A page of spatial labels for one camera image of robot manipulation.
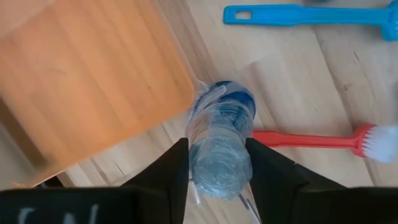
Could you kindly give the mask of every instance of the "wooden floor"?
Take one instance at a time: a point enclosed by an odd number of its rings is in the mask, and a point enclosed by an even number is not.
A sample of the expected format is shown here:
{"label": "wooden floor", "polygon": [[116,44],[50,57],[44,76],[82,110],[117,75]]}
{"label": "wooden floor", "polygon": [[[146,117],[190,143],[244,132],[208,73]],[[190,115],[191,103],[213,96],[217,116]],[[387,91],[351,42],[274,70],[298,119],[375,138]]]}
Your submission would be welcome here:
{"label": "wooden floor", "polygon": [[[226,26],[229,4],[307,4],[294,0],[154,0],[197,80],[235,80],[256,98],[258,129],[348,136],[361,123],[398,122],[398,42],[360,26]],[[319,6],[383,7],[386,0],[334,0]],[[69,168],[73,186],[119,185],[179,138],[187,113]],[[345,186],[398,186],[398,162],[379,164],[346,150],[281,149],[283,155]],[[187,198],[186,223],[252,223],[237,199]]]}

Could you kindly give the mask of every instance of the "brush bristles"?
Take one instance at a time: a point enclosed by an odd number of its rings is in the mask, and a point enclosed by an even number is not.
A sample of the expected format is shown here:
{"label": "brush bristles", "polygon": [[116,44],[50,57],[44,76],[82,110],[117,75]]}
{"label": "brush bristles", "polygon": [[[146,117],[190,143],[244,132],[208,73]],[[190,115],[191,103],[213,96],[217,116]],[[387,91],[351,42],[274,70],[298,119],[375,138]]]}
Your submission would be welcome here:
{"label": "brush bristles", "polygon": [[398,152],[398,126],[376,126],[365,135],[365,156],[379,162],[392,162]]}

